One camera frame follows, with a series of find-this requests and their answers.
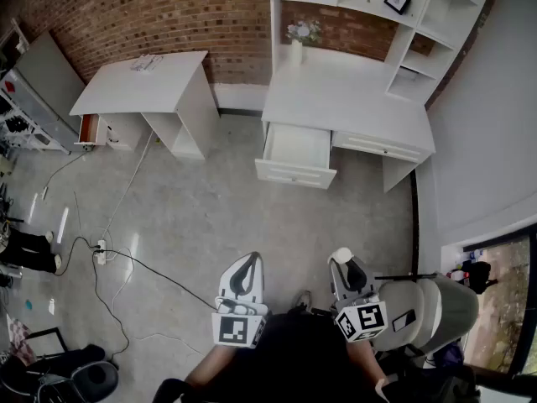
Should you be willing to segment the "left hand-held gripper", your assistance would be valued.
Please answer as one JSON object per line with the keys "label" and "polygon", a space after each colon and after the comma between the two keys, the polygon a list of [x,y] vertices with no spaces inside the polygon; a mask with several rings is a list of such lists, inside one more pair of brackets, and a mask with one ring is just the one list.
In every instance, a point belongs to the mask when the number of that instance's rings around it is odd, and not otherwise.
{"label": "left hand-held gripper", "polygon": [[[220,296],[211,314],[216,345],[256,348],[266,326],[269,309],[263,302],[263,259],[249,253],[236,260],[222,274]],[[245,300],[235,300],[242,296]]]}

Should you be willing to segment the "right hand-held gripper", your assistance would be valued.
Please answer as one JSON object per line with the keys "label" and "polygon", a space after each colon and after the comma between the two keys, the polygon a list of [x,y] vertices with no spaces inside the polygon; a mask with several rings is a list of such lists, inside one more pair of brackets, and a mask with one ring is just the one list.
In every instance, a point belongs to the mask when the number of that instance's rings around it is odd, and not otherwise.
{"label": "right hand-held gripper", "polygon": [[331,289],[335,297],[331,305],[334,323],[348,343],[372,340],[388,327],[386,304],[373,291],[371,270],[357,261],[348,267],[330,259]]}

